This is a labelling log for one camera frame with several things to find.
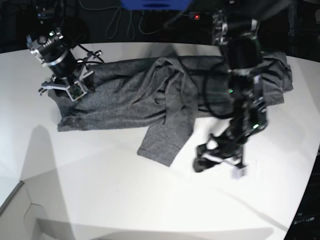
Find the gray cloth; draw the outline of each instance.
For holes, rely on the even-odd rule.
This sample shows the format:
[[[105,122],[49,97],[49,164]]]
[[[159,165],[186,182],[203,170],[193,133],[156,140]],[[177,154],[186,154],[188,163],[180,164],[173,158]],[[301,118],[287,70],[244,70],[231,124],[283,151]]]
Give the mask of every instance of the gray cloth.
[[[276,60],[263,74],[268,105],[284,102],[293,89],[290,66],[283,53],[264,56]],[[148,127],[138,155],[170,166],[193,133],[195,119],[208,117],[203,83],[208,70],[223,61],[219,56],[146,58],[92,66],[96,92],[71,102],[50,90],[62,120],[58,131],[105,130]],[[231,113],[228,74],[224,64],[210,75],[207,94],[218,114]]]

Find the white tabletop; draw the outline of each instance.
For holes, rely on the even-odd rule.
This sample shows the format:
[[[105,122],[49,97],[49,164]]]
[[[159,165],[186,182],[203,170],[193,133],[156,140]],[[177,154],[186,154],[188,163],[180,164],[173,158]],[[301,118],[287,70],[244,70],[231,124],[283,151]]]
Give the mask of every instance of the white tabletop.
[[[179,55],[219,54],[216,47],[189,44],[86,47],[102,50],[106,62],[161,57],[172,48]],[[146,127],[57,132],[56,104],[37,94],[51,71],[28,50],[0,54],[1,158],[25,180],[31,201],[44,207],[46,223],[69,226],[76,240],[107,234],[122,240],[164,239],[164,232],[172,240],[282,240],[320,144],[319,63],[287,60],[294,90],[285,94],[284,104],[268,107],[268,128],[245,146],[248,175],[236,180],[227,164],[203,173],[192,170],[196,146],[209,131],[223,131],[227,121],[197,119],[169,168],[137,155]]]

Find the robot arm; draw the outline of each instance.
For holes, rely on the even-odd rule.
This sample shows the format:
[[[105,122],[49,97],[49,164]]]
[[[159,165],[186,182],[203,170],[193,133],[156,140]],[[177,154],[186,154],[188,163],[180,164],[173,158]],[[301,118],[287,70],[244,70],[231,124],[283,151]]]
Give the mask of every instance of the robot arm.
[[[208,149],[207,144],[197,147],[197,159],[193,168],[196,172],[202,172],[232,159],[229,163],[235,166],[235,177],[241,177],[246,173],[243,163],[245,143],[250,136],[263,131],[268,125],[260,76],[263,71],[260,67],[262,54],[257,38],[259,22],[248,14],[219,10],[212,15],[212,23],[213,42],[217,42],[229,66],[229,94],[233,99],[233,113],[229,116],[218,116],[207,102],[209,112],[214,117],[230,119],[230,125],[220,136],[209,135],[208,142],[215,141],[217,148]],[[47,35],[29,35],[27,46],[41,64],[48,66],[53,72],[50,82],[42,83],[39,94],[50,89],[62,90],[74,102],[85,96],[89,90],[94,90],[88,81],[93,71],[87,69],[86,63],[94,56],[100,55],[101,51],[89,52],[85,59],[77,61],[63,39],[61,29],[56,27]]]

